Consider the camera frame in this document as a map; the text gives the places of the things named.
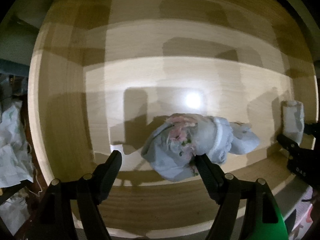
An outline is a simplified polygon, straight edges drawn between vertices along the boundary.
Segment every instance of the wood grain surface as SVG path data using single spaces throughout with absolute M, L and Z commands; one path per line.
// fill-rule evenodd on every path
M 31 62 L 32 139 L 47 183 L 124 152 L 99 206 L 113 235 L 186 235 L 208 229 L 217 206 L 199 177 L 171 183 L 151 169 L 140 157 L 149 134 L 173 113 L 249 122 L 259 147 L 222 168 L 277 193 L 292 179 L 275 142 L 281 102 L 317 120 L 315 83 L 304 37 L 275 0 L 55 0 Z

